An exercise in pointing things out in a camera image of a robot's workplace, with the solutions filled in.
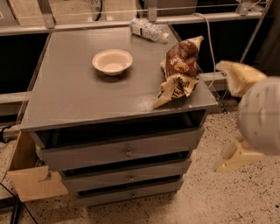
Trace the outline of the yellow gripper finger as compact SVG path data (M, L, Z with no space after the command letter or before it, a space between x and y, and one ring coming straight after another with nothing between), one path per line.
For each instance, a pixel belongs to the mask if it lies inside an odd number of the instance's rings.
M213 165L213 170L231 172L265 158L265 154L254 150L244 139L235 139L224 146Z
M227 75L227 88L233 97L243 97L255 83L267 77L252 66L227 60L217 63L216 69Z

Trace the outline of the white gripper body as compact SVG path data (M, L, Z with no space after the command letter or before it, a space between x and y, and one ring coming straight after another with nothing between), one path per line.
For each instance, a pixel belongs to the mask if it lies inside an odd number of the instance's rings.
M280 78L259 80L241 98L237 116L241 135L256 151L280 154Z

